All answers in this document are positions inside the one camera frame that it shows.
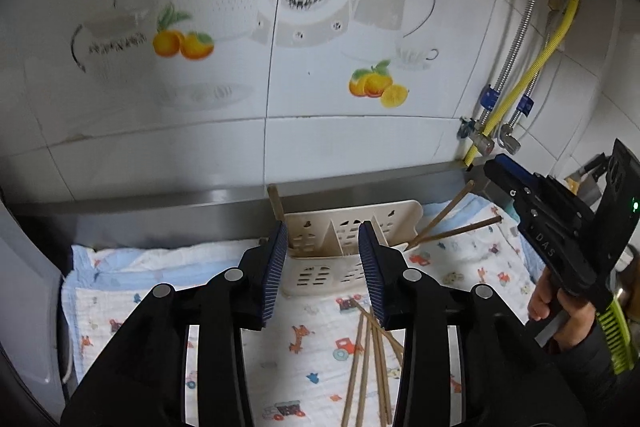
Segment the person right hand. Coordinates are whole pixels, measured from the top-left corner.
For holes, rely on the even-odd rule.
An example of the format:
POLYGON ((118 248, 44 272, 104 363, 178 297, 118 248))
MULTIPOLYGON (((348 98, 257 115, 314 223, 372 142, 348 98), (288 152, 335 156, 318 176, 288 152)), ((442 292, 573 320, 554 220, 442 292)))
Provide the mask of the person right hand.
POLYGON ((554 283, 546 268, 528 303, 528 325, 535 340, 544 347, 554 340, 561 350, 570 350, 585 340, 596 319, 596 308, 582 297, 567 294, 554 283))

